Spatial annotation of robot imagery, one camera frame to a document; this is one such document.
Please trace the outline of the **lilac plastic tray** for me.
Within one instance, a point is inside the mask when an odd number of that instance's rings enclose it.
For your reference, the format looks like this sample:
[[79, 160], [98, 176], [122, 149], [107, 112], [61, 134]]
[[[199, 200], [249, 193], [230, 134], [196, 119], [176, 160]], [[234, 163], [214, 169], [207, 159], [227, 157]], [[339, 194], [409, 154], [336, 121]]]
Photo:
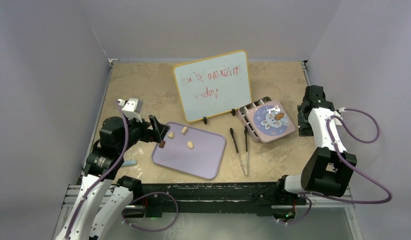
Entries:
[[[166, 135], [164, 148], [154, 148], [153, 163], [207, 180], [215, 178], [226, 145], [225, 137], [191, 126], [187, 126], [187, 132], [182, 134], [185, 125], [171, 121], [167, 125], [174, 138], [169, 139]], [[194, 148], [188, 148], [187, 142], [192, 142]]]

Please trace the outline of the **silver metal box lid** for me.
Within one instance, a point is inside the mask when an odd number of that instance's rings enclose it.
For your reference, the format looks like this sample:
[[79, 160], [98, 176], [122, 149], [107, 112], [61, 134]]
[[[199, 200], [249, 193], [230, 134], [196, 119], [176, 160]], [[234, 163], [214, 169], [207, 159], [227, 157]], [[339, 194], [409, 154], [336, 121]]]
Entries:
[[294, 133], [295, 127], [289, 115], [277, 100], [258, 107], [253, 116], [260, 143], [269, 143]]

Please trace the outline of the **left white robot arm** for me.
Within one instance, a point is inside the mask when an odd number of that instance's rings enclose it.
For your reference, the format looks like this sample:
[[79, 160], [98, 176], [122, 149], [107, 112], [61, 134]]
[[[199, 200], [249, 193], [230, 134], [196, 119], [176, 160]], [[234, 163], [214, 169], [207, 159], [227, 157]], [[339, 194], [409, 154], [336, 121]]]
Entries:
[[112, 224], [128, 205], [138, 204], [143, 197], [142, 182], [123, 176], [117, 180], [111, 196], [103, 199], [124, 162], [124, 153], [138, 142], [165, 145], [170, 126], [126, 116], [113, 116], [103, 121], [99, 139], [86, 158], [80, 190], [68, 219], [56, 236], [57, 240], [102, 240]]

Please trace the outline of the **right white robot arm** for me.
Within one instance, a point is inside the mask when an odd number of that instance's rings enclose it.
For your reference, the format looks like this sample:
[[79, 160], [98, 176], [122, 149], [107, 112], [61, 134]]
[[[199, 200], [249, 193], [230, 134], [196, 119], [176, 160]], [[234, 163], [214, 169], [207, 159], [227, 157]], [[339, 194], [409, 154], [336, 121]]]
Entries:
[[316, 149], [301, 174], [282, 177], [284, 184], [275, 188], [275, 199], [285, 204], [294, 194], [305, 192], [342, 197], [353, 170], [340, 161], [337, 153], [353, 166], [357, 164], [357, 157], [347, 152], [339, 137], [337, 125], [331, 120], [336, 114], [333, 103], [326, 100], [322, 86], [311, 85], [305, 88], [302, 103], [297, 110], [298, 134], [301, 137], [313, 137]]

